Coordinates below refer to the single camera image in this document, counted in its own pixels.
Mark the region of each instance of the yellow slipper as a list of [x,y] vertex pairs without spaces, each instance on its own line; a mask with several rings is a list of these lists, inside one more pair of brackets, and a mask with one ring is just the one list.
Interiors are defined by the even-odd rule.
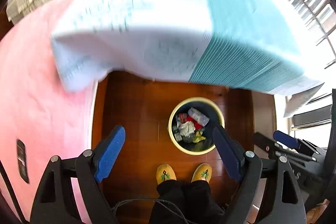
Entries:
[[206,163],[202,163],[196,168],[193,178],[191,179],[191,182],[194,182],[196,180],[205,180],[209,182],[211,179],[211,175],[212,175],[211,166]]
[[176,175],[169,164],[162,164],[157,168],[156,181],[160,184],[166,180],[176,180]]

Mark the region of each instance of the person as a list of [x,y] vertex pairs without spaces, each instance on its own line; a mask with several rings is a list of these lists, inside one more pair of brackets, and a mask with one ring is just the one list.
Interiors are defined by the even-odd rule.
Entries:
[[202,163],[196,168],[191,183],[183,183],[176,180],[170,165],[160,165],[156,172],[157,192],[160,195],[159,199],[170,203],[156,202],[149,224],[185,224],[185,220],[179,217],[181,212],[187,220],[197,224],[219,223],[224,210],[211,197],[209,185],[211,175],[211,166]]

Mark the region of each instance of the wooden floor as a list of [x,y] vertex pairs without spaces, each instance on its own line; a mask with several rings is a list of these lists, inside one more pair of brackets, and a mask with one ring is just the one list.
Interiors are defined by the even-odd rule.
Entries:
[[[222,110],[225,128],[246,150],[252,150],[253,108],[251,92],[221,86],[190,83],[162,83],[144,80],[125,72],[109,75],[105,96],[102,137],[122,125],[126,141],[112,169],[104,180],[106,199],[113,206],[117,201],[138,196],[158,197],[156,169],[168,163],[177,179],[190,181],[202,162],[213,168],[210,181],[212,195],[220,206],[229,203],[236,183],[226,174],[216,149],[201,156],[179,151],[167,130],[169,116],[182,100],[201,96],[213,100]],[[124,223],[148,223],[153,203],[133,202],[118,209]]]

